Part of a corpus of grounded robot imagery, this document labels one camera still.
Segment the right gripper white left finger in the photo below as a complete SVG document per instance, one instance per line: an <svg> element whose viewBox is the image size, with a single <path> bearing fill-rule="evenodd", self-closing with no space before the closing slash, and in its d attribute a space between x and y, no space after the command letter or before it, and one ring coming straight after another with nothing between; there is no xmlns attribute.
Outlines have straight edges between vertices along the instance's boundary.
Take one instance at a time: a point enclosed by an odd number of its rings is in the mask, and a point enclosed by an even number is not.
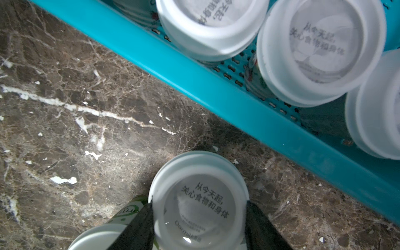
<svg viewBox="0 0 400 250"><path fill-rule="evenodd" d="M147 203L108 250L152 250L154 244L153 202Z"/></svg>

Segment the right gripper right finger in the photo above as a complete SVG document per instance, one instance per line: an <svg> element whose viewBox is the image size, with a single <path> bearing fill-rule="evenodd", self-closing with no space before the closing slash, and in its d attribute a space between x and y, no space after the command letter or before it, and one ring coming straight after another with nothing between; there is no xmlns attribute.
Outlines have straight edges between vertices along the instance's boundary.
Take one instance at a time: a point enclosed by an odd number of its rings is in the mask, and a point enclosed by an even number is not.
<svg viewBox="0 0 400 250"><path fill-rule="evenodd" d="M248 250L293 250L268 217L251 201L246 204L245 239Z"/></svg>

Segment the white yogurt cup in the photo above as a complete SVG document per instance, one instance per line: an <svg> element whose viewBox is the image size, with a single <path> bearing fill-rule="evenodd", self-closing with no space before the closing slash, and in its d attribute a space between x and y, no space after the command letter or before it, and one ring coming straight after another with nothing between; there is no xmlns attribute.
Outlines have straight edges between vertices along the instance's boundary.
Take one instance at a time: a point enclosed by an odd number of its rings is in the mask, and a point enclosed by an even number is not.
<svg viewBox="0 0 400 250"><path fill-rule="evenodd" d="M162 26L175 47L201 62L221 62L255 39L269 1L114 1L147 28Z"/></svg>
<svg viewBox="0 0 400 250"><path fill-rule="evenodd" d="M79 235L68 250L107 250L126 227L122 224L104 224L94 227Z"/></svg>
<svg viewBox="0 0 400 250"><path fill-rule="evenodd" d="M300 108L306 128L352 140L379 158L400 159L400 51L382 54L369 78L337 100Z"/></svg>
<svg viewBox="0 0 400 250"><path fill-rule="evenodd" d="M245 69L258 98L298 107L332 102L365 83L386 41L381 1L276 1Z"/></svg>
<svg viewBox="0 0 400 250"><path fill-rule="evenodd" d="M239 250L249 192L224 157L180 154L161 167L150 187L154 244L162 250Z"/></svg>

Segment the teal plastic basket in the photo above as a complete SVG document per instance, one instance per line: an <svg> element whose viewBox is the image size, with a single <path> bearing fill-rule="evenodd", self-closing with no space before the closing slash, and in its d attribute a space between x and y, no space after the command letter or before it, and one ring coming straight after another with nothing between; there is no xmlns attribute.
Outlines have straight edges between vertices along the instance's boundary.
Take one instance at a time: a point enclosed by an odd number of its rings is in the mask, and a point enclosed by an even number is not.
<svg viewBox="0 0 400 250"><path fill-rule="evenodd" d="M349 140L308 130L298 107L278 99L263 101L248 92L244 66L255 45L211 70L176 50L162 28L142 28L112 1L36 4L399 224L399 161L370 156Z"/></svg>

